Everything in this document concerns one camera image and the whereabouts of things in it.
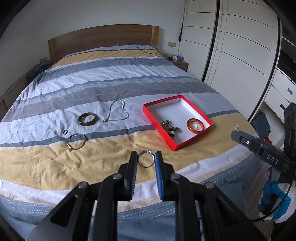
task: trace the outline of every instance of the wall socket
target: wall socket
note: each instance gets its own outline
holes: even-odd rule
[[[176,46],[177,46],[177,44],[176,44],[176,43],[171,43],[171,42],[168,42],[168,46],[170,46],[170,47],[176,47]]]
[[[43,62],[45,62],[45,61],[47,61],[47,57],[44,57],[44,58],[41,58],[41,59],[40,59],[40,63],[43,63]]]

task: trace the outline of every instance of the wooden floor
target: wooden floor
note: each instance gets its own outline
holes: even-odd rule
[[[266,163],[263,164],[261,170],[257,173],[254,178],[248,193],[247,193],[247,211],[248,218],[255,219],[259,217],[258,201],[261,198],[262,187],[266,181],[265,171],[268,168]],[[267,240],[270,240],[271,231],[273,229],[273,219],[265,220],[264,222],[259,221],[254,223],[255,226],[264,234]]]

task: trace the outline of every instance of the wooden nightstand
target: wooden nightstand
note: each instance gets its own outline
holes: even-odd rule
[[[184,70],[185,72],[187,72],[188,69],[188,63],[183,61],[183,60],[170,60],[170,62],[172,62],[174,65],[176,65],[177,67],[179,67],[180,69]]]

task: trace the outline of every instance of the ring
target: ring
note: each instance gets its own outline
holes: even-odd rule
[[[191,123],[193,123],[197,128],[198,128],[198,125],[200,125],[202,129],[201,129],[200,131],[197,130],[197,129],[193,129],[193,128],[190,126]],[[201,131],[204,130],[205,126],[204,126],[204,124],[203,124],[200,120],[195,119],[195,118],[191,118],[191,119],[189,119],[189,120],[187,121],[187,128],[188,128],[192,133],[194,133],[194,134],[198,134],[198,133],[200,133]]]
[[[85,117],[87,117],[89,115],[92,115],[94,118],[89,122],[83,122],[83,118],[85,118]],[[95,124],[97,122],[98,118],[99,117],[95,113],[87,112],[87,113],[84,113],[84,114],[82,114],[81,116],[78,117],[78,122],[82,126],[91,126],[91,125],[93,125],[93,124]]]
[[[143,155],[143,154],[145,154],[145,153],[150,154],[150,155],[152,156],[152,158],[153,158],[153,163],[152,163],[150,166],[147,166],[147,167],[141,165],[140,162],[139,162],[139,158],[140,158],[140,156]],[[149,151],[146,151],[146,150],[141,151],[141,152],[139,153],[139,155],[138,155],[138,163],[139,163],[139,165],[140,165],[141,167],[143,167],[143,168],[151,167],[151,166],[155,163],[155,157],[154,157],[154,154],[153,154],[150,150],[149,150]]]
[[[78,147],[78,148],[73,148],[73,147],[70,145],[69,141],[70,141],[70,139],[71,139],[73,136],[78,136],[78,135],[81,135],[81,136],[84,137],[84,142],[82,143],[82,145],[81,145],[80,147]],[[75,133],[75,134],[73,134],[73,135],[71,135],[71,136],[68,137],[68,139],[67,139],[67,147],[68,147],[70,150],[79,150],[81,147],[84,146],[86,140],[87,140],[87,139],[86,139],[85,134],[82,134],[82,133]]]

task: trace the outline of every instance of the bed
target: bed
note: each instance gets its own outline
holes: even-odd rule
[[[245,194],[261,162],[230,133],[235,124],[255,131],[219,93],[162,57],[155,47],[158,32],[158,26],[109,25],[49,40],[54,65],[25,88],[0,122],[0,214],[23,238],[69,190],[117,172],[131,151],[161,151],[176,172],[194,182],[214,182],[246,212]],[[214,125],[173,152],[142,108],[177,94]],[[102,122],[117,99],[126,103],[129,117]],[[99,120],[79,125],[85,112]],[[124,114],[115,103],[111,116]],[[87,141],[71,151],[66,140],[74,133]],[[160,202],[153,167],[138,168],[133,200],[120,202],[118,212],[119,240],[173,239],[174,204]]]

